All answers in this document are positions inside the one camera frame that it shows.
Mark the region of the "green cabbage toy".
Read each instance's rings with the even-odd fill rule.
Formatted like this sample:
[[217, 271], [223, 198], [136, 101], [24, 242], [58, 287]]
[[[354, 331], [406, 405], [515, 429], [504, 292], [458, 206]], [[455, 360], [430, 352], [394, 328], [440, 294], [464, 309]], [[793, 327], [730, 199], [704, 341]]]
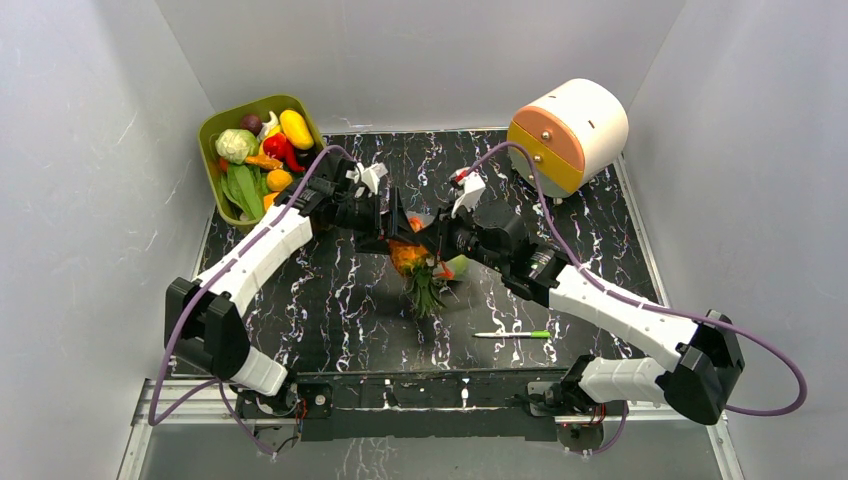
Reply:
[[458, 255], [445, 262], [449, 280], [462, 281], [468, 271], [470, 261], [464, 255]]

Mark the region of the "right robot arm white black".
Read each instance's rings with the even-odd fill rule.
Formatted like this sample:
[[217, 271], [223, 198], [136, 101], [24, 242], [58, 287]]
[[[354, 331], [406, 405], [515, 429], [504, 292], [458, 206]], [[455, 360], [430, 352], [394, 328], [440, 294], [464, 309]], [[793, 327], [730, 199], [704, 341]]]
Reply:
[[651, 402], [702, 425], [716, 424], [724, 412], [744, 358], [720, 314], [697, 322], [661, 311], [541, 242], [503, 202], [439, 212], [417, 237], [437, 257], [463, 255], [497, 271], [514, 295], [590, 322], [643, 352], [642, 359], [578, 360], [560, 383], [571, 411], [587, 414], [618, 400]]

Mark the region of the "clear zip bag orange zipper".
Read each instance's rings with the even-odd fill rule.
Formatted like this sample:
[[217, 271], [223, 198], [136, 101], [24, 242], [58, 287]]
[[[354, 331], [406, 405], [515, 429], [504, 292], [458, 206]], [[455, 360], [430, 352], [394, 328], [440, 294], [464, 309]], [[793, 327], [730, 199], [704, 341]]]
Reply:
[[463, 255], [438, 260], [425, 247], [400, 240], [389, 240], [388, 247], [390, 262], [410, 293], [439, 292], [467, 279], [470, 261]]

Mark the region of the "orange pineapple toy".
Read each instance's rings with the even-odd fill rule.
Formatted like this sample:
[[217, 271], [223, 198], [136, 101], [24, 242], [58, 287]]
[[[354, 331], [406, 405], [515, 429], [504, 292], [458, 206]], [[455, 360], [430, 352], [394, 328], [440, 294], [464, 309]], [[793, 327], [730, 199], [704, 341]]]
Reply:
[[413, 313], [426, 317], [444, 307], [441, 291], [447, 281], [436, 275], [434, 257], [423, 246], [389, 241], [390, 261], [404, 280], [404, 292], [412, 303]]

